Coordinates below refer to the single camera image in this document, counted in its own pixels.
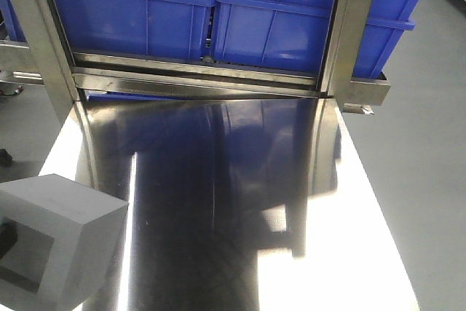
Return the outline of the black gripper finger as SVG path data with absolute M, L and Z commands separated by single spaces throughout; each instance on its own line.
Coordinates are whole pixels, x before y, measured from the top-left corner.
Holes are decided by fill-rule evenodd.
M 2 259 L 17 243 L 17 230 L 10 223 L 1 224 L 0 229 L 0 259 Z

